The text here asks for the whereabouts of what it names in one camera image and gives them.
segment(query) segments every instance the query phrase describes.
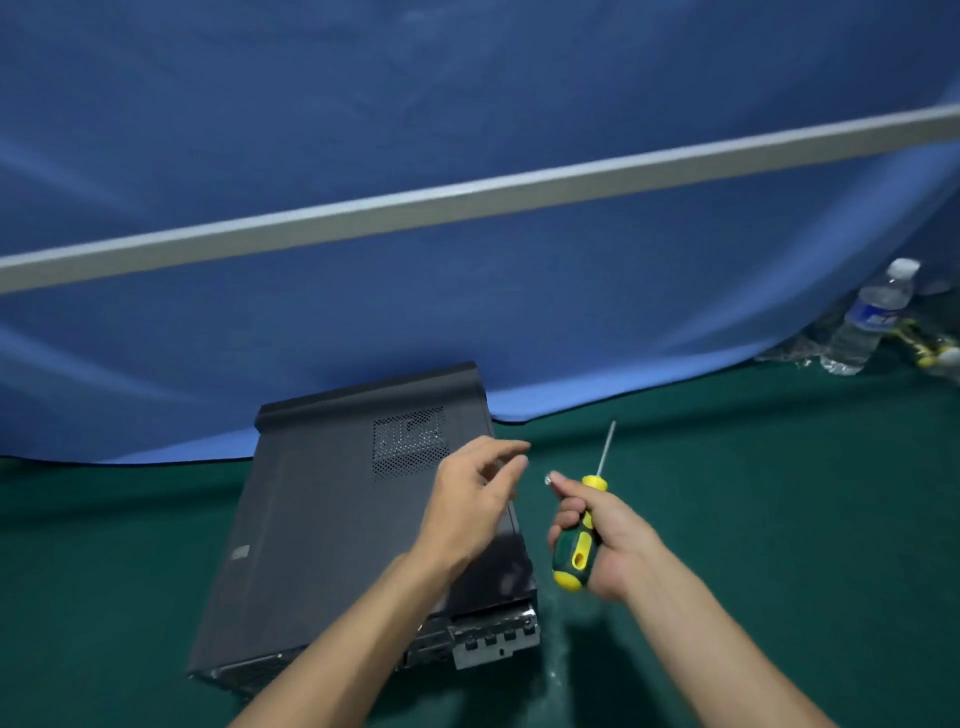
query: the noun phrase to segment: blue fabric backdrop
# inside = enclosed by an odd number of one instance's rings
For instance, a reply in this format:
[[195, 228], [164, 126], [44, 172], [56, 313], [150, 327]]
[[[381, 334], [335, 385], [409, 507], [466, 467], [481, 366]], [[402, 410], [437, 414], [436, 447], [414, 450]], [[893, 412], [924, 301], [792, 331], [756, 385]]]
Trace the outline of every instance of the blue fabric backdrop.
[[[960, 101], [960, 4], [0, 10], [0, 254]], [[522, 420], [746, 359], [904, 245], [960, 145], [0, 297], [0, 452], [250, 455], [262, 402], [475, 360]]]

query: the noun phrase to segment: bottle cap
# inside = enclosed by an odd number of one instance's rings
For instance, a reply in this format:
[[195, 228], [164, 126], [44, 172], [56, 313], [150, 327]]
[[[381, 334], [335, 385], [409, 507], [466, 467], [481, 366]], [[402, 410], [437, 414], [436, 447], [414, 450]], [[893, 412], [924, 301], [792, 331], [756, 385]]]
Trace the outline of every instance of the bottle cap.
[[960, 366], [960, 349], [948, 347], [937, 356], [937, 363], [943, 367]]
[[910, 280], [920, 270], [920, 261], [912, 257], [899, 257], [887, 268], [887, 275], [896, 280]]

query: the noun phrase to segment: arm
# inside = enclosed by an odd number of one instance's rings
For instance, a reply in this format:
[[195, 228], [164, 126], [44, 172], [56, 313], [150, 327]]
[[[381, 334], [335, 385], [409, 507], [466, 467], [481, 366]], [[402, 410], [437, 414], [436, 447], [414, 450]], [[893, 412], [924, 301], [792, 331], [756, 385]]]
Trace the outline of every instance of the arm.
[[588, 587], [624, 602], [707, 728], [836, 728], [733, 621], [707, 586], [622, 500], [559, 473], [562, 499], [547, 541], [587, 508], [603, 539]]
[[[492, 541], [527, 465], [520, 453], [529, 447], [482, 437], [447, 456], [410, 552], [398, 556], [232, 728], [359, 726], [430, 611]], [[508, 462], [497, 468], [498, 460]]]

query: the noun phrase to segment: computer case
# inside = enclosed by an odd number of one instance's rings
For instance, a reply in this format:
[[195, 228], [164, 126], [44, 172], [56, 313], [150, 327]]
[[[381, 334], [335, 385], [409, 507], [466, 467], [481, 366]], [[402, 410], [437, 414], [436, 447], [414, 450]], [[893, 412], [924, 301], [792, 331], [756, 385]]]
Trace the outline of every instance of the computer case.
[[[493, 435], [472, 363], [265, 404], [250, 477], [188, 673], [252, 696], [408, 550], [437, 465]], [[397, 668], [457, 668], [540, 643], [533, 568], [511, 505]]]

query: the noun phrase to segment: screwdriver handle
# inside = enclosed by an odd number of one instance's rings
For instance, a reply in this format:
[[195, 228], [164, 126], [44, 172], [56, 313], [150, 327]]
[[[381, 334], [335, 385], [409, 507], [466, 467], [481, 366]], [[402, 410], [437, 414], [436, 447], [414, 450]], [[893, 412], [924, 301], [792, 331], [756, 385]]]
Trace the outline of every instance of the screwdriver handle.
[[[598, 491], [607, 490], [607, 481], [599, 475], [587, 475], [583, 484]], [[600, 547], [600, 534], [593, 529], [589, 511], [572, 528], [565, 528], [553, 548], [553, 580], [561, 587], [577, 592], [590, 579], [590, 570]]]

